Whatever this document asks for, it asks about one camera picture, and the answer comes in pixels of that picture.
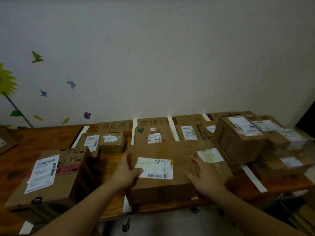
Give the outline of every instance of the wooden table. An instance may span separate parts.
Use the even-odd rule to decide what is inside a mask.
[[[96,132],[98,129],[98,124],[91,124],[89,126],[88,132]],[[16,235],[24,223],[23,219],[6,211],[3,205],[20,184],[26,172],[34,165],[41,152],[71,147],[81,128],[81,125],[73,125],[16,130],[21,135],[21,143],[0,155],[0,204],[2,205],[0,209],[0,235]],[[131,142],[131,132],[132,121],[130,122],[129,131],[125,132],[128,143]],[[121,154],[101,154],[96,166],[98,171],[102,172],[102,182],[110,178],[120,156]],[[272,180],[261,180],[261,182],[268,190],[264,194],[287,193],[314,187],[314,184],[303,174]],[[227,188],[244,200],[253,200],[262,197],[262,194],[244,172],[234,174],[234,177],[228,182]],[[114,197],[101,219],[110,220],[127,215],[122,213],[123,203],[124,193],[121,191]],[[208,199],[201,197],[197,200],[147,204],[134,207],[131,214],[175,210],[209,203]]]

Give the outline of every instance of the wall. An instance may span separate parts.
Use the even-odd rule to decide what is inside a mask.
[[[35,127],[232,110],[293,125],[315,100],[314,7],[315,0],[1,0],[0,62],[18,84],[9,97]],[[32,51],[44,61],[32,63]],[[1,124],[27,127],[9,116],[4,96],[0,108]]]

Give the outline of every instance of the person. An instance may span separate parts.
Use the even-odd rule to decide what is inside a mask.
[[[118,191],[127,188],[143,172],[141,168],[129,170],[127,155],[127,153],[122,155],[114,174],[107,182],[34,235],[90,235],[109,202]],[[199,166],[200,176],[197,177],[187,172],[184,172],[184,175],[200,194],[210,198],[224,210],[243,235],[305,235],[230,193],[211,164],[204,163],[197,158],[192,160]]]

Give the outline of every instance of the butterfly decal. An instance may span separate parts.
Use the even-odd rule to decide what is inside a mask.
[[[33,60],[32,63],[44,61],[41,55],[36,54],[34,51],[32,51],[32,53],[33,53],[33,56],[35,57],[35,60]]]
[[[67,83],[71,86],[72,89],[76,86],[76,85],[73,83],[73,81],[67,81]]]
[[[85,117],[86,119],[90,119],[90,118],[91,118],[91,114],[88,113],[88,112],[85,112],[85,113],[84,113],[84,117]]]
[[[41,93],[42,93],[42,94],[41,94],[42,97],[47,97],[47,93],[46,93],[46,92],[44,92],[44,91],[41,90]]]

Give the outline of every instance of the yellow flower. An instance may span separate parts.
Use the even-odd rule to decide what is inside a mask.
[[[12,79],[16,79],[11,76],[12,72],[4,70],[2,67],[3,64],[0,63],[0,94],[3,95],[2,92],[4,92],[6,95],[10,95],[10,93],[14,93],[13,90],[16,90],[14,86],[18,85],[12,81]]]

